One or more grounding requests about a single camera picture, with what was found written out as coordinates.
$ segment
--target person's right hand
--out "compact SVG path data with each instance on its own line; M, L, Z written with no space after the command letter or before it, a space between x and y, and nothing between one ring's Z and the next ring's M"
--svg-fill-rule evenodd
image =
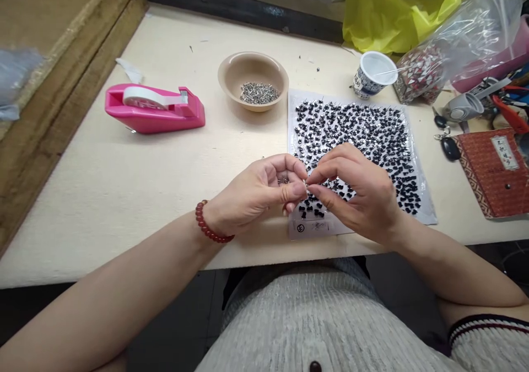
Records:
M319 185L337 176L357 193L349 202ZM309 191L344 225L370 240L384 244L405 219L386 170L350 143L336 146L324 155L306 183Z

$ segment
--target tan bowl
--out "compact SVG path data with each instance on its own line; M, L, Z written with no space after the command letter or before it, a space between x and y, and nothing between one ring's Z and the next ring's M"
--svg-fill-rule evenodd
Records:
M275 59L259 52L238 52L222 61L219 67L219 83L224 92L245 109L254 112L270 110L287 97L287 72ZM270 84L279 92L279 98L268 104L253 105L241 101L244 83Z

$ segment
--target work table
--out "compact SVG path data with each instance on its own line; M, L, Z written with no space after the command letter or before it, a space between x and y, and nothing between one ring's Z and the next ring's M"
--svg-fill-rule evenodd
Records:
M286 69L290 87L354 98L358 58L338 45L153 7L122 58L144 85L186 86L206 110L206 126L143 136L104 111L105 90L128 83L116 66L0 260L0 288L75 281L211 199L254 160L287 151L287 106L256 114L234 105L217 81L221 61L263 52ZM441 95L435 106L450 98ZM387 87L373 102L397 104ZM486 220L458 162L443 155L431 108L409 106L410 126L439 224L462 244L520 240L527 216ZM229 268L354 256L384 249L357 234L288 239L280 209L225 247L206 267Z

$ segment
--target red beaded bracelet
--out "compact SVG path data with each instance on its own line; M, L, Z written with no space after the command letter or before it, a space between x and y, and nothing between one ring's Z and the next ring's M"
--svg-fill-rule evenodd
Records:
M215 234L213 230L211 230L206 224L206 222L204 221L202 209L204 208L204 205L206 205L207 203L208 203L207 200L202 200L200 203L197 204L197 208L195 208L195 215L197 216L198 226L200 227L200 229L204 232L206 236L208 236L215 242L226 244L227 242L232 241L235 235L231 235L228 237L220 237L217 234Z

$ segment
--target keychain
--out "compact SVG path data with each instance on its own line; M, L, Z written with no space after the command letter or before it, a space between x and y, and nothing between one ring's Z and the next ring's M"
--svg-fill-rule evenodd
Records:
M444 117L439 115L435 108L432 106L431 109L434 111L434 122L439 129L442 130L442 134L434 135L436 141L441 142L442 151L445 153L446 158L450 161L459 160L461 158L461 152L454 141L450 137L450 126Z

